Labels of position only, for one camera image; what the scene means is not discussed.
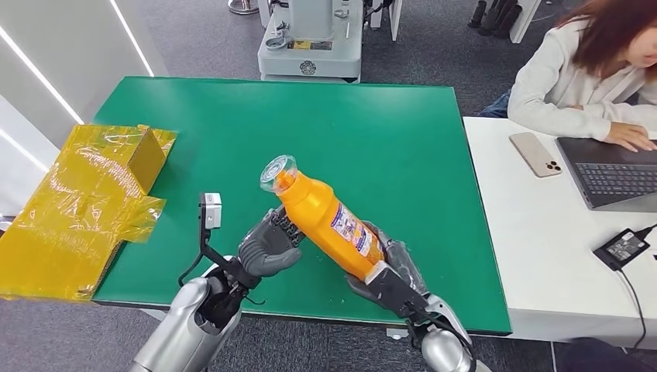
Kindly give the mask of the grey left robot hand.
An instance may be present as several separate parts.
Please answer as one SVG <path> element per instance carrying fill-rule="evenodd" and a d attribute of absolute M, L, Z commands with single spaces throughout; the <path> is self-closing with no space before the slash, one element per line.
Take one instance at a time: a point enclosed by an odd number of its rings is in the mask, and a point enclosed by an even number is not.
<path fill-rule="evenodd" d="M 283 205 L 270 209 L 243 238 L 238 258 L 248 274 L 272 277 L 295 265 L 306 235 L 289 219 Z"/>

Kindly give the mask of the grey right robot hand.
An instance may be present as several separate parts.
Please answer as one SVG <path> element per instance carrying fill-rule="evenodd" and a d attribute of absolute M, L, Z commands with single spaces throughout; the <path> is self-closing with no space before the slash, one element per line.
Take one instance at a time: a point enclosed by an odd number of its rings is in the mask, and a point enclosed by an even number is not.
<path fill-rule="evenodd" d="M 411 259 L 405 243 L 390 238 L 382 229 L 370 221 L 363 220 L 363 223 L 377 236 L 378 240 L 384 245 L 382 251 L 384 252 L 385 261 L 389 264 L 389 266 L 395 270 L 401 276 L 404 282 L 408 284 L 412 289 L 417 291 L 420 295 L 427 295 L 429 290 L 427 289 L 426 283 L 418 268 Z M 345 278 L 349 288 L 355 294 L 365 298 L 368 301 L 378 304 L 382 308 L 385 308 L 384 303 L 378 298 L 378 295 L 373 294 L 365 283 L 349 273 L 345 274 Z"/>

